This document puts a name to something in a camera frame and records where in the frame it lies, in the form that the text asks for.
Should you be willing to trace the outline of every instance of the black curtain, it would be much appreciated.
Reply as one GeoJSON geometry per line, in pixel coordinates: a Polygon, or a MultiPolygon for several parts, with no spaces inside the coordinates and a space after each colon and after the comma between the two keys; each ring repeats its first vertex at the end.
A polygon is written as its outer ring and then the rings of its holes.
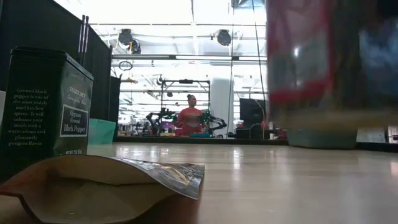
{"type": "Polygon", "coordinates": [[[85,68],[93,75],[90,118],[108,120],[111,50],[89,27],[85,68]]]}
{"type": "Polygon", "coordinates": [[[115,138],[118,136],[119,95],[120,95],[120,78],[111,77],[111,91],[109,98],[109,121],[116,123],[113,140],[115,140],[115,138]]]}
{"type": "Polygon", "coordinates": [[[81,20],[55,1],[0,0],[0,10],[0,90],[6,90],[15,46],[61,50],[77,59],[81,20]]]}

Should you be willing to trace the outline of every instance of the teal container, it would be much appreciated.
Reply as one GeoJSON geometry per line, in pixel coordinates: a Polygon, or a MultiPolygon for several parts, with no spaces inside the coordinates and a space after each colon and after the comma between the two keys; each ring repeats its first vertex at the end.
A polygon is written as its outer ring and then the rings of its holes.
{"type": "Polygon", "coordinates": [[[116,123],[101,119],[90,119],[88,130],[88,144],[111,144],[116,123]]]}
{"type": "Polygon", "coordinates": [[[290,146],[316,149],[354,149],[357,131],[288,130],[290,146]]]}

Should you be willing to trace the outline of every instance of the wooden floor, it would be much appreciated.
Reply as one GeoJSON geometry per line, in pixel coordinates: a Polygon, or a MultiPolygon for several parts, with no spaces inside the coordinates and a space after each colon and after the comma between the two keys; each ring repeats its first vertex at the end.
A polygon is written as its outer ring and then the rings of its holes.
{"type": "MultiPolygon", "coordinates": [[[[174,213],[174,223],[398,223],[398,154],[136,143],[91,147],[90,154],[205,164],[195,212],[174,213]]],[[[0,217],[32,223],[16,206],[0,197],[0,217]]]]}

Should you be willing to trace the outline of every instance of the black box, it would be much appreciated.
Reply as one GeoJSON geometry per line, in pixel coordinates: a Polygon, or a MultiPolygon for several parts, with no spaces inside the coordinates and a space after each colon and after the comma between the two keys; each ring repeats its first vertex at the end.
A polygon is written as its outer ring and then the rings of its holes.
{"type": "Polygon", "coordinates": [[[93,76],[65,52],[11,52],[0,134],[0,182],[39,160],[86,154],[93,76]]]}

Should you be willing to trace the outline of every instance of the red shirt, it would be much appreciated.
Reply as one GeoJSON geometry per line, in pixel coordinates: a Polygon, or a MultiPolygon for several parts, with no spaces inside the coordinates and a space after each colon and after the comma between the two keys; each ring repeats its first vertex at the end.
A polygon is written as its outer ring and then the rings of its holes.
{"type": "Polygon", "coordinates": [[[201,133],[201,111],[196,108],[186,108],[178,115],[178,124],[182,125],[182,135],[201,133]]]}

